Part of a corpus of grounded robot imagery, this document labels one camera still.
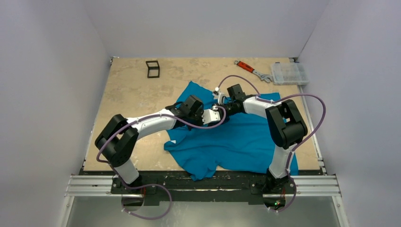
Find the blue t-shirt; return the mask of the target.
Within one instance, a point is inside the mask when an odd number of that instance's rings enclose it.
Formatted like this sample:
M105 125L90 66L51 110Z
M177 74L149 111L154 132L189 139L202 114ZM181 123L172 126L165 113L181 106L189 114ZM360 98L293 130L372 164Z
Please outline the blue t-shirt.
M266 173L271 166L282 176L287 168L298 172L297 160L274 144L266 119L238 113L227 121L210 130L168 130L164 149L194 181L212 177L218 166L255 173Z

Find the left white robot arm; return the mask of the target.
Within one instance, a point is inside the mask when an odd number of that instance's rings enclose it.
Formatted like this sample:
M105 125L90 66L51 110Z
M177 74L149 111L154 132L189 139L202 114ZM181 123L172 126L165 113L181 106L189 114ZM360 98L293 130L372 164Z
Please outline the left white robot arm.
M159 131L185 126L180 120L201 126L203 109L203 102L191 95L183 102L139 118L128 119L117 114L98 135L95 146L123 179L123 188L128 193L136 193L141 187L140 174L131 161L136 142Z

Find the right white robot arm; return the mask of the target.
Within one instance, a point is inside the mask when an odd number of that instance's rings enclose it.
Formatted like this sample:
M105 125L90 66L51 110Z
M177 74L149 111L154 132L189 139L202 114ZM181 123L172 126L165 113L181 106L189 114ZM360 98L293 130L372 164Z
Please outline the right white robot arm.
M291 99L272 101L262 99L260 95L246 95L239 84L229 87L227 91L227 103L224 102L225 94L218 87L213 91L218 105L226 110L227 116L244 113L267 120L275 149L272 162L266 171L265 187L270 192L278 192L289 180L290 165L294 156L291 148L301 143L308 134L308 128L297 105Z

